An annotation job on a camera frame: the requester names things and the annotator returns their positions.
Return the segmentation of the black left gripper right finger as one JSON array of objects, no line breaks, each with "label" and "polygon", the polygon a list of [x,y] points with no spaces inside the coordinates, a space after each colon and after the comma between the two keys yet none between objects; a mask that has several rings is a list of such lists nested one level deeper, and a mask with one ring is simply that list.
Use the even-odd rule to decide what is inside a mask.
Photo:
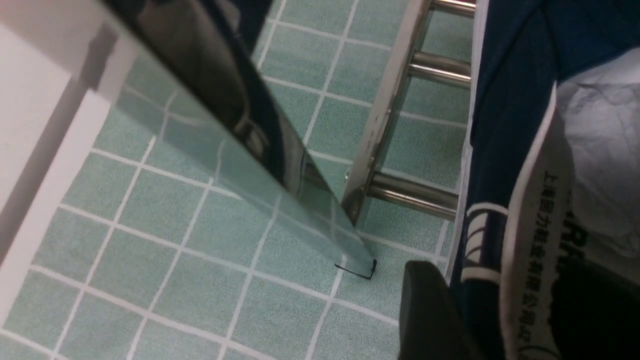
[{"label": "black left gripper right finger", "polygon": [[640,357],[637,284],[590,260],[569,259],[551,297],[551,334],[564,360]]}]

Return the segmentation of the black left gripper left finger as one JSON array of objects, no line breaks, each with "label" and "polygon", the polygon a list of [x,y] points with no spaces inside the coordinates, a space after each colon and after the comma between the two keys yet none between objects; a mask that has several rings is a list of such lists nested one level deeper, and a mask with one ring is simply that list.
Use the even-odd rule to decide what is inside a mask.
[{"label": "black left gripper left finger", "polygon": [[439,269],[428,260],[405,264],[398,315],[400,360],[482,360]]}]

